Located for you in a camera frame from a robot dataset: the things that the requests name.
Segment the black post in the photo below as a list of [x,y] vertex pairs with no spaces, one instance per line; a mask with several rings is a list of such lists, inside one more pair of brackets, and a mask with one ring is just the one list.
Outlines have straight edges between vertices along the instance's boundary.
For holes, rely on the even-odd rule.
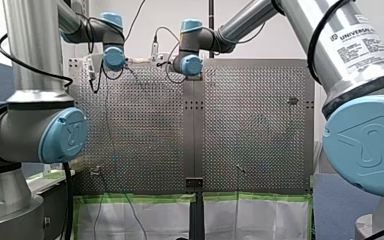
[[71,8],[71,0],[64,0],[64,2]]
[[[208,0],[209,2],[209,27],[214,30],[214,0]],[[214,52],[210,52],[210,58],[214,58]]]

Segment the metal bracket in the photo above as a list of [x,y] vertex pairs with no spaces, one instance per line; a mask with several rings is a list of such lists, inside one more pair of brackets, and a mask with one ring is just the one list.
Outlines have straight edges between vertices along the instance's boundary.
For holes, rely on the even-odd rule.
[[187,76],[186,81],[203,81],[203,75],[200,73],[198,76]]
[[186,178],[187,188],[202,188],[204,186],[203,178]]

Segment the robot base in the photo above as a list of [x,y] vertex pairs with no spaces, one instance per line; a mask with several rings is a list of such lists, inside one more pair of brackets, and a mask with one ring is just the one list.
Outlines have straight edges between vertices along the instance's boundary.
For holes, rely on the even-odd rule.
[[43,240],[44,231],[43,199],[34,196],[29,207],[0,219],[0,240]]

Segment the screw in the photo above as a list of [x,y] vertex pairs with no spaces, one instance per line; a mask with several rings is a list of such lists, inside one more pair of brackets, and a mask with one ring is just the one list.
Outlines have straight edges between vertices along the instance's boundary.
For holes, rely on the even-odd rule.
[[49,226],[51,226],[51,218],[50,217],[45,217],[45,219],[43,221],[43,226],[45,228],[48,228]]

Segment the light blue joint cap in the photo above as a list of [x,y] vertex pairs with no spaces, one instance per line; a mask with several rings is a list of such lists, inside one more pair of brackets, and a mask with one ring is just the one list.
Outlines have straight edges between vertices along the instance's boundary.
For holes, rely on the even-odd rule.
[[202,60],[196,55],[189,55],[182,59],[181,62],[182,73],[186,76],[196,76],[202,71]]
[[119,47],[109,47],[104,52],[104,63],[105,66],[110,70],[118,72],[121,71],[126,65],[126,58],[123,50]]
[[188,18],[182,21],[181,32],[187,33],[202,29],[202,21],[198,19]]
[[384,96],[354,99],[329,118],[324,150],[349,183],[384,197]]
[[117,13],[103,12],[101,13],[101,19],[123,28],[123,18]]
[[69,162],[83,149],[87,122],[75,107],[61,111],[47,126],[39,144],[39,159],[46,164]]

